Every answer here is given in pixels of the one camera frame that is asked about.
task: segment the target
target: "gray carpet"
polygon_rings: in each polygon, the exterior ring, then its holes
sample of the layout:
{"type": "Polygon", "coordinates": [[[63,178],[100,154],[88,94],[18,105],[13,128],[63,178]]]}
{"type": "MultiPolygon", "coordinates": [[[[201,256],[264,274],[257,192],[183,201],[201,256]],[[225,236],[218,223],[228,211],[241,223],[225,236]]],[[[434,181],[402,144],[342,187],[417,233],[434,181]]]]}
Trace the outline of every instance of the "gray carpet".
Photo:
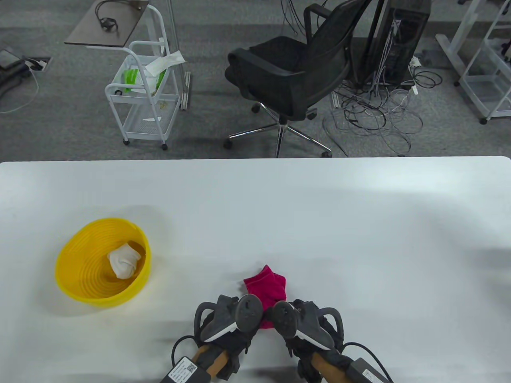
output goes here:
{"type": "MultiPolygon", "coordinates": [[[[133,140],[129,147],[122,144],[104,87],[122,62],[123,54],[62,43],[88,9],[89,1],[0,0],[0,40],[27,55],[50,55],[54,59],[47,73],[37,75],[40,91],[35,101],[16,113],[0,114],[0,161],[271,157],[276,132],[240,139],[231,151],[222,148],[226,135],[270,122],[267,115],[250,112],[251,103],[240,97],[223,72],[230,50],[280,33],[280,1],[174,3],[181,51],[188,61],[187,69],[193,73],[193,94],[191,109],[179,113],[168,141],[169,150],[163,152],[153,141],[133,140]]],[[[309,3],[295,0],[300,14],[309,3]]],[[[339,0],[330,1],[331,7],[338,3],[339,0]]],[[[152,4],[165,17],[165,1],[154,0],[152,4]]],[[[459,6],[455,0],[437,0],[421,47],[438,49],[433,32],[452,35],[467,6],[459,6]]],[[[489,2],[481,19],[491,20],[496,10],[497,6],[489,2]]],[[[370,20],[368,11],[357,28],[358,36],[367,33],[370,20]]],[[[481,26],[483,23],[475,31],[484,33],[481,26]]],[[[135,32],[134,38],[138,37],[144,37],[143,28],[135,32]]],[[[474,46],[467,45],[465,55],[469,57],[474,46]]],[[[414,110],[425,125],[421,133],[411,136],[409,155],[511,156],[509,119],[480,125],[474,107],[459,88],[452,86],[457,79],[455,73],[438,72],[444,83],[432,90],[421,89],[414,100],[414,110]]],[[[0,110],[23,104],[34,90],[34,81],[27,81],[0,101],[0,110]]],[[[329,100],[320,102],[318,108],[317,119],[294,125],[335,148],[321,128],[323,117],[330,111],[329,100]]],[[[336,138],[350,156],[395,155],[377,137],[336,133],[336,138]]],[[[284,137],[283,157],[317,157],[320,153],[295,136],[284,137]]],[[[337,149],[334,155],[342,156],[337,149]]]]}

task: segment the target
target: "headphones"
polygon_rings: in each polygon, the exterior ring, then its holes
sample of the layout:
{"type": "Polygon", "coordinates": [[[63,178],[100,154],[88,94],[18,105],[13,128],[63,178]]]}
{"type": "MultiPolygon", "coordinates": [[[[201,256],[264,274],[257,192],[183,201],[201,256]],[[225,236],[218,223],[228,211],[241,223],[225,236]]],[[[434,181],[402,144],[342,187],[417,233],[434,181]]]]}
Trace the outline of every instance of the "headphones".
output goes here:
{"type": "Polygon", "coordinates": [[[142,7],[138,7],[134,4],[134,2],[130,1],[130,0],[102,0],[100,1],[97,5],[96,5],[96,8],[94,9],[94,14],[96,15],[98,21],[99,21],[99,24],[101,25],[101,28],[105,31],[105,32],[112,32],[112,30],[115,28],[115,30],[118,30],[119,29],[119,25],[117,24],[117,20],[115,20],[114,18],[112,17],[99,17],[99,9],[106,3],[120,3],[120,4],[125,4],[125,5],[128,5],[134,9],[137,9],[137,10],[141,10],[142,7]]]}

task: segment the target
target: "white desk leg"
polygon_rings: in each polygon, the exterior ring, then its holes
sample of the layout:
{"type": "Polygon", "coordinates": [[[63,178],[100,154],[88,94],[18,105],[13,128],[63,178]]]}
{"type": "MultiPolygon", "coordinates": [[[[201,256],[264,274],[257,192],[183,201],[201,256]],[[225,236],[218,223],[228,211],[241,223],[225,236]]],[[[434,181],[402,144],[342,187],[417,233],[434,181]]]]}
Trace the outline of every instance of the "white desk leg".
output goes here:
{"type": "MultiPolygon", "coordinates": [[[[179,40],[177,39],[176,23],[174,21],[174,10],[172,9],[172,0],[167,0],[170,15],[170,30],[172,34],[172,43],[176,49],[179,49],[179,40]]],[[[192,73],[184,71],[183,64],[177,66],[179,78],[181,80],[181,110],[187,110],[190,104],[190,91],[192,90],[192,73]]]]}
{"type": "Polygon", "coordinates": [[[470,30],[474,26],[477,17],[479,17],[477,14],[477,8],[483,1],[485,0],[472,0],[472,3],[470,4],[468,11],[463,17],[463,20],[461,21],[461,24],[459,25],[458,30],[456,31],[456,34],[454,35],[454,38],[451,42],[449,42],[449,39],[446,35],[436,35],[436,41],[438,41],[438,44],[440,44],[442,50],[445,52],[447,58],[460,76],[465,71],[465,64],[463,64],[463,61],[458,55],[458,52],[461,48],[461,45],[465,42],[470,30]]]}

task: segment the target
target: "dark tabletop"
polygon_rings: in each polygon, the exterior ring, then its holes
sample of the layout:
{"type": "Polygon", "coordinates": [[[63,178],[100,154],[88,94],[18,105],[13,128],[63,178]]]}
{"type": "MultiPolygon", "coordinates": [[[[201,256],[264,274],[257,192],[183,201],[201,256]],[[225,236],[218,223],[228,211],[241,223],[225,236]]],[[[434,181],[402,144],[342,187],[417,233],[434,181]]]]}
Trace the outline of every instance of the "dark tabletop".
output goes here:
{"type": "Polygon", "coordinates": [[[114,18],[119,26],[117,30],[114,28],[107,32],[101,28],[94,13],[96,4],[100,1],[93,2],[64,44],[123,47],[149,4],[147,0],[131,1],[134,7],[121,3],[103,4],[98,12],[99,17],[114,18]]]}

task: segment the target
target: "crumpled white towel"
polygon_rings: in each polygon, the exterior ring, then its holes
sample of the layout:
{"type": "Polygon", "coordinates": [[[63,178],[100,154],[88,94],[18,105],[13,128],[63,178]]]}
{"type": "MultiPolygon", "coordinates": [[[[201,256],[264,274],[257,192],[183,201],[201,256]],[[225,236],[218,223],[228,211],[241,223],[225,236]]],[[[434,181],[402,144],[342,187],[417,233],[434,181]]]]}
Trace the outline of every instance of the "crumpled white towel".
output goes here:
{"type": "Polygon", "coordinates": [[[128,244],[124,244],[108,254],[112,270],[119,279],[131,278],[135,273],[136,263],[140,258],[140,254],[128,244]]]}

